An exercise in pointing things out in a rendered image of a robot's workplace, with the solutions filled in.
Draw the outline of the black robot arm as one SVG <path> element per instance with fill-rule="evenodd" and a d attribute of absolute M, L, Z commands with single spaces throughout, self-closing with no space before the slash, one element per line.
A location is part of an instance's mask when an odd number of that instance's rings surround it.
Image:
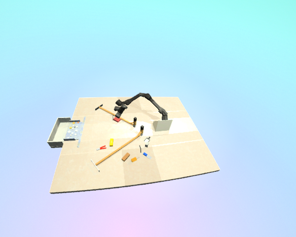
<path fill-rule="evenodd" d="M 127 100 L 125 100 L 125 101 L 122 101 L 121 102 L 121 100 L 120 99 L 118 99 L 117 101 L 116 101 L 116 104 L 118 105 L 118 106 L 115 106 L 115 108 L 114 108 L 114 110 L 115 111 L 119 111 L 119 108 L 121 109 L 121 110 L 125 110 L 125 109 L 127 109 L 128 107 L 126 106 L 126 105 L 129 105 L 132 101 L 134 101 L 135 99 L 137 99 L 138 97 L 140 97 L 140 96 L 142 96 L 142 97 L 145 97 L 146 99 L 148 99 L 149 101 L 151 101 L 157 108 L 158 108 L 158 112 L 160 112 L 160 114 L 162 114 L 162 120 L 168 120 L 168 113 L 166 112 L 166 110 L 165 109 L 163 109 L 162 107 L 160 107 L 153 99 L 152 99 L 152 97 L 151 97 L 151 95 L 149 94 L 149 93 L 141 93 L 141 92 L 139 92 L 137 95 L 135 95 L 135 96 L 133 96 L 132 98 L 130 98 L 130 99 L 127 99 Z M 119 106 L 121 106 L 121 107 L 119 107 Z"/>

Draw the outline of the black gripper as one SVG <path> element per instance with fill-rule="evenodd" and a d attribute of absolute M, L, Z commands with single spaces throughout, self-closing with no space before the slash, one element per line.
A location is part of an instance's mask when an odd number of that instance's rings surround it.
<path fill-rule="evenodd" d="M 124 110 L 121 110 L 119 108 L 119 111 L 116 113 L 115 117 L 117 117 L 118 119 L 120 118 L 121 114 L 123 113 Z"/>

